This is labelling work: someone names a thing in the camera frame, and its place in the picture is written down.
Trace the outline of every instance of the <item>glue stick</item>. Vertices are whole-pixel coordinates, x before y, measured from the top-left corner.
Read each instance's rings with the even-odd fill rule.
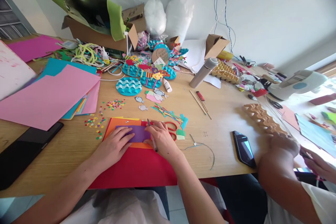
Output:
[[[166,79],[163,79],[163,85],[166,88],[167,92],[170,93],[173,91],[172,87],[170,86],[169,82]]]

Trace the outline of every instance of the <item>colored paper stack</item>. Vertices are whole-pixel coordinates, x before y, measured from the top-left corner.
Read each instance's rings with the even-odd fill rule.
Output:
[[[0,119],[48,130],[59,119],[95,112],[95,73],[95,67],[50,58],[35,82],[0,101]]]

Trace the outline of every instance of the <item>hand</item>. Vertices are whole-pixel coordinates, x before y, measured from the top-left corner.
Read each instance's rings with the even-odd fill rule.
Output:
[[[183,155],[183,153],[170,136],[167,125],[159,121],[152,122],[154,125],[149,126],[147,124],[145,130],[155,139],[158,153],[172,164],[180,155]],[[154,149],[152,140],[146,139],[144,143],[149,144]]]
[[[271,141],[271,148],[280,148],[290,152],[293,158],[299,154],[300,145],[291,136],[275,132]]]
[[[127,148],[131,145],[128,143],[134,133],[125,136],[132,128],[119,127],[113,131],[96,149],[96,151],[89,157],[88,161],[100,173],[107,170],[109,167],[117,163]]]
[[[331,164],[324,161],[319,155],[315,152],[308,150],[301,146],[308,155],[311,156],[311,159],[304,157],[304,162],[306,163],[307,167],[311,169],[314,174],[319,175],[320,177],[324,178],[325,180],[336,184],[336,168]]]

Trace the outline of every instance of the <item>tile floor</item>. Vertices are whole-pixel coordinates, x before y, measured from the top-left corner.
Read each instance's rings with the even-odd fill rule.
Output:
[[[209,196],[217,206],[218,210],[223,213],[225,204],[217,187],[201,182]],[[188,224],[186,211],[184,209],[181,192],[178,186],[166,187],[169,205],[170,222],[172,224]],[[18,218],[22,213],[34,205],[43,195],[26,196],[15,198],[7,212],[1,217],[2,224],[9,224]]]

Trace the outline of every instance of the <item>smartphone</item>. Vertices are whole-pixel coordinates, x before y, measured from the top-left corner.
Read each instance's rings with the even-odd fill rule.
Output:
[[[239,161],[251,168],[256,168],[257,165],[247,137],[238,131],[233,131],[232,134]]]
[[[0,190],[7,189],[23,173],[63,126],[57,122],[48,131],[29,128],[0,153]]]

